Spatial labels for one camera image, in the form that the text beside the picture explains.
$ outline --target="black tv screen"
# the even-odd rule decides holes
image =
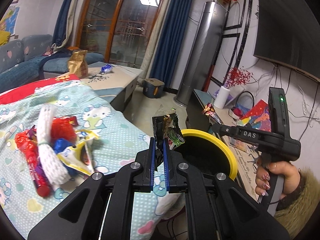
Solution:
[[[259,0],[254,56],[320,81],[320,25],[305,0]]]

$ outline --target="floor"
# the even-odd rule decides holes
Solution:
[[[175,108],[179,119],[179,127],[180,129],[185,129],[186,109],[177,105],[173,101],[174,97],[174,94],[164,92],[161,98],[147,98],[142,93],[142,87],[137,86],[130,103],[123,112],[124,117],[152,137],[152,116],[154,116],[158,109],[170,110],[171,108]],[[186,240],[188,239],[186,231],[186,216],[183,213],[174,219],[170,219],[168,224],[167,221],[159,223],[151,240]]]

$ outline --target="blue sofa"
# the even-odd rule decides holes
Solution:
[[[39,64],[52,44],[52,36],[31,35],[0,46],[0,93],[30,83],[39,76]],[[89,64],[104,61],[99,53],[87,53]],[[55,58],[44,64],[45,72],[68,72],[69,58]]]

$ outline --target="human hand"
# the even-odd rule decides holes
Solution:
[[[270,175],[261,166],[262,159],[259,157],[257,160],[257,173],[256,173],[256,194],[260,196],[268,196],[268,190],[270,189]],[[266,168],[273,174],[283,174],[284,175],[284,185],[283,191],[281,193],[280,199],[283,199],[287,194],[292,193],[300,183],[300,173],[298,169],[289,162],[281,161],[276,163],[269,163]]]

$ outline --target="hello kitty tablecloth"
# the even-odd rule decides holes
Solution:
[[[75,115],[80,128],[92,129],[100,140],[92,145],[96,171],[117,172],[134,161],[137,152],[149,147],[150,137],[127,121],[121,112],[101,99],[85,83],[70,81],[50,85],[15,103],[0,106],[0,205],[24,237],[86,177],[78,174],[52,189],[50,197],[37,195],[24,155],[14,136],[37,123],[43,104],[56,104],[57,115]],[[183,206],[183,195],[168,194],[164,185],[163,164],[155,173],[154,190],[136,193],[133,204],[131,239],[149,239],[161,218]]]

